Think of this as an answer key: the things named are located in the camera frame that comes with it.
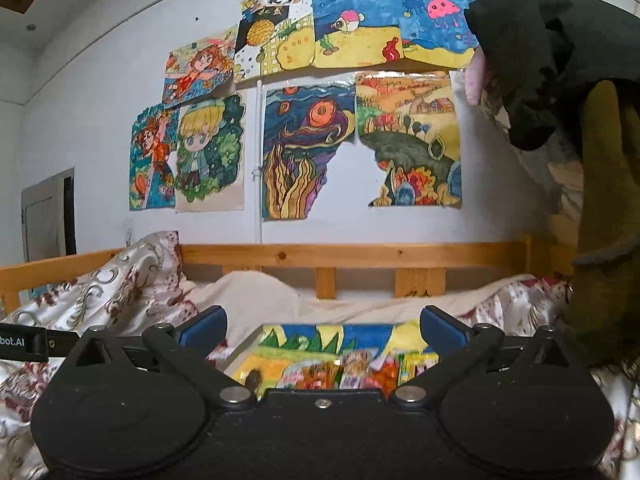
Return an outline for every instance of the torn painting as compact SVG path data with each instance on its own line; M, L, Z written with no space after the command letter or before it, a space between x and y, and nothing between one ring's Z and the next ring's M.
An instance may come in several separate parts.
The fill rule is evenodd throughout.
M177 212L244 209L246 92L180 110Z
M173 207L174 174L168 159L175 150L178 110L162 104L142 112L131 129L129 209Z
M327 180L327 164L355 131L353 85L294 86L266 93L262 217L303 219Z
M386 173L370 206L462 200L460 131L447 73L358 73L356 114L360 140Z
M245 0L238 25L234 80L311 65L314 17L311 0Z
M436 66L468 64L478 46L464 10L473 0L393 0L404 56Z
M209 94L232 74L236 27L223 34L194 41L169 53L162 103L172 108Z
M312 0L314 66L357 68L401 59L398 17L391 0Z

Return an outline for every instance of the gray door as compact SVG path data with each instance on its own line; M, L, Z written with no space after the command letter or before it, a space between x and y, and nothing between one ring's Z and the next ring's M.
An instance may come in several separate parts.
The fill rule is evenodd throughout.
M73 177L74 170L67 170L22 191L22 250L26 262L75 253L75 229L69 225L73 223Z

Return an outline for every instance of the white vertical pipe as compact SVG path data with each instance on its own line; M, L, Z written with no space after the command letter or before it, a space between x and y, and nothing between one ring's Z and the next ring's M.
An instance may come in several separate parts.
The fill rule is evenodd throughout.
M255 91L257 93L255 103L255 113L257 117L257 138L255 139L255 162L257 166L254 167L252 176L254 178L254 195L255 195L255 243L262 243L262 140L264 131L264 111L262 110L262 78L259 78L255 85Z

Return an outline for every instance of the wooden bed frame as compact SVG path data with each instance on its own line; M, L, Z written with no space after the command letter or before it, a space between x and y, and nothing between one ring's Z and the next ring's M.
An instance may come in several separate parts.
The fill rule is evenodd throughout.
M20 307L18 293L47 283L61 283L91 272L121 249L64 256L0 268L0 297L5 312ZM446 290L447 269L498 267L511 274L535 276L573 273L575 249L555 246L545 235L519 241L460 244L370 245L181 245L185 265L233 270L307 267L316 275L316 296L335 299L335 270L395 269L395 296L439 296Z

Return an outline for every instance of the blonde hair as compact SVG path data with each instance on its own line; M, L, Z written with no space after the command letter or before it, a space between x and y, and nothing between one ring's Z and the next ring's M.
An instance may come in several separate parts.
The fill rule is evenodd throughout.
M180 136L189 137L194 133L200 133L205 124L209 124L209 134L222 122L222 113L225 111L225 103L222 99L215 99L206 104L193 105L187 110L180 124Z

